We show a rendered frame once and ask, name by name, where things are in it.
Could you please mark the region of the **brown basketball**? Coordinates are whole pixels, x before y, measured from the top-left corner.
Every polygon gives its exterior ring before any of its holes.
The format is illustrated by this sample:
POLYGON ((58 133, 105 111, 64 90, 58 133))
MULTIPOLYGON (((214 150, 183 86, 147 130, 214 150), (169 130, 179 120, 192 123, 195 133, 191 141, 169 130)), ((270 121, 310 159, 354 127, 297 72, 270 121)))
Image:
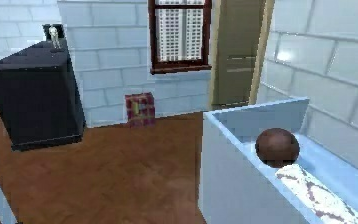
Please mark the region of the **brown basketball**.
POLYGON ((258 136, 255 150, 258 158, 265 165, 282 168, 296 162, 300 146, 291 132, 281 128, 271 128, 258 136))

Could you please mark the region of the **red patterned box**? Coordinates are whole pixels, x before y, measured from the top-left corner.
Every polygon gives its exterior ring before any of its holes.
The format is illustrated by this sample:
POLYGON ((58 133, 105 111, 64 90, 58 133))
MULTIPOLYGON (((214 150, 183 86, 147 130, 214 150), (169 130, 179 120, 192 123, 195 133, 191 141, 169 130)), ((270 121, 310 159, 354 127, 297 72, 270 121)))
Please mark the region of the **red patterned box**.
POLYGON ((131 127, 155 123, 155 101, 151 92, 125 96, 128 124, 131 127))

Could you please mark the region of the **dark red framed window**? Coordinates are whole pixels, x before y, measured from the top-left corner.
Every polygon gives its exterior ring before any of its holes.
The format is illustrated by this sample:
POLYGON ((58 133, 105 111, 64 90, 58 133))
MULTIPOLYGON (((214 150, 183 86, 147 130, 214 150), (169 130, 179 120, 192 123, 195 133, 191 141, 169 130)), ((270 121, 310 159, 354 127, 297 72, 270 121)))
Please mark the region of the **dark red framed window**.
POLYGON ((148 0, 151 70, 210 70, 212 0, 148 0))

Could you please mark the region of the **olive room door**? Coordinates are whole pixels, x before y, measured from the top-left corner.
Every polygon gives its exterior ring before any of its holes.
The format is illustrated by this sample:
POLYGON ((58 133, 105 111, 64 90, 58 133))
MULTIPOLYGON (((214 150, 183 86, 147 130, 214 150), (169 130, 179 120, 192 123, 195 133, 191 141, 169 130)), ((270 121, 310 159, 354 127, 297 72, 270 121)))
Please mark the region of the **olive room door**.
POLYGON ((270 1, 215 0, 209 90, 212 110, 248 103, 266 4, 270 1))

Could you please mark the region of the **black chest of drawers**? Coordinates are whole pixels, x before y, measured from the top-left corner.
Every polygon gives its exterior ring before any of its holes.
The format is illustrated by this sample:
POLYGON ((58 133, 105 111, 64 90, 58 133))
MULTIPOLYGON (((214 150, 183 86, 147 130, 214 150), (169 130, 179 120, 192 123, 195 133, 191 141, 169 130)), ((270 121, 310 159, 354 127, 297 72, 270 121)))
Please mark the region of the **black chest of drawers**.
POLYGON ((86 125, 64 28, 45 24, 43 30, 44 41, 0 60, 0 118, 14 151, 77 143, 86 125))

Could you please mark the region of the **white red-streaked bat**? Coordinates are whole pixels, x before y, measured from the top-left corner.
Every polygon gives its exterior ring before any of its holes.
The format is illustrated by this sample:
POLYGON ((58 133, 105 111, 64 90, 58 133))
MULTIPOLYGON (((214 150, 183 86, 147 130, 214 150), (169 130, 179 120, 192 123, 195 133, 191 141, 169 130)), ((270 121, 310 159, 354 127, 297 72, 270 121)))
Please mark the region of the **white red-streaked bat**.
POLYGON ((284 166, 275 175, 324 224, 358 224, 358 212, 300 165, 284 166))

